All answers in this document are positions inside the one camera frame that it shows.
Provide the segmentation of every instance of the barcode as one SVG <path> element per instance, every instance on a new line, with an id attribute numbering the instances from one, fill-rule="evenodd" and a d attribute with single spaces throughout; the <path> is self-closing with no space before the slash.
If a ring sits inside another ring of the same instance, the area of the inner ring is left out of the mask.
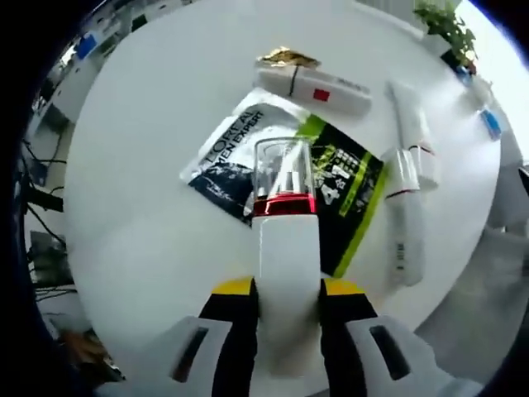
<path id="1" fill-rule="evenodd" d="M 404 261 L 405 257 L 406 256 L 404 255 L 404 244 L 397 244 L 397 259 L 399 261 Z"/>

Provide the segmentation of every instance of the round table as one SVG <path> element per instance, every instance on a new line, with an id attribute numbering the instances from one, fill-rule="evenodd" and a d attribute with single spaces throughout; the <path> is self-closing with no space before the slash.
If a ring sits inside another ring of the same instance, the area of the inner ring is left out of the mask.
<path id="1" fill-rule="evenodd" d="M 280 45 L 370 87 L 373 107 L 361 120 L 308 108 L 376 156 L 398 144 L 390 78 L 420 93 L 436 139 L 442 180 L 425 194 L 424 280 L 409 288 L 388 282 L 384 203 L 346 278 L 380 313 L 415 329 L 468 263 L 493 200 L 499 143 L 417 33 L 382 12 L 328 3 L 195 3 L 128 36 L 93 84 L 70 147 L 66 238 L 86 313 L 125 373 L 135 350 L 197 315 L 214 285 L 255 268 L 250 229 L 179 180 L 179 171 L 251 90 L 255 58 Z M 303 381 L 264 378 L 252 395 L 302 396 L 326 386 L 321 367 Z"/>

